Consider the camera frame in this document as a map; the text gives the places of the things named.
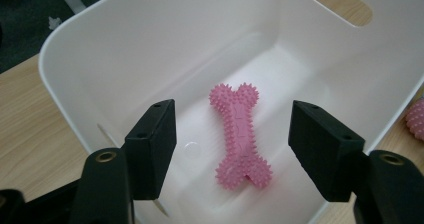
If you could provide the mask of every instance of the white storage box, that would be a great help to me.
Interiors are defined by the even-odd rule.
[[[362,0],[354,27],[315,0],[102,0],[62,24],[40,72],[89,151],[120,146],[147,108],[173,98],[178,144],[160,196],[136,202],[142,223],[307,223],[324,204],[287,144],[292,101],[321,106],[373,148],[424,80],[424,0]],[[228,191],[214,85],[252,83],[263,190]]]

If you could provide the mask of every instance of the dark floor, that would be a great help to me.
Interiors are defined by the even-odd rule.
[[[82,0],[89,6],[98,0]],[[0,73],[40,52],[49,29],[49,16],[65,21],[73,15],[64,0],[0,0]]]

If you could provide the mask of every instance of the bone-shaped toy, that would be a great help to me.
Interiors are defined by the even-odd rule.
[[[216,178],[226,189],[235,189],[245,178],[259,188],[271,180],[271,166],[258,155],[253,133],[251,111],[258,96],[256,88],[246,83],[235,92],[220,84],[209,95],[224,118],[227,155],[216,169]]]

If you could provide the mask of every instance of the wooden table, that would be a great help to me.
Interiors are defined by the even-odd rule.
[[[368,7],[351,5],[355,0],[319,1],[358,26],[372,18]],[[0,189],[19,189],[27,201],[79,178],[87,157],[41,83],[37,64],[35,56],[0,75]],[[424,142],[409,133],[403,114],[377,148],[409,158],[424,172]],[[352,201],[330,204],[318,223],[355,223]]]

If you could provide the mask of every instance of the bin handle cutout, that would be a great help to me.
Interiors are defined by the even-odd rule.
[[[361,0],[316,0],[334,14],[356,27],[367,25],[372,19],[372,10]]]

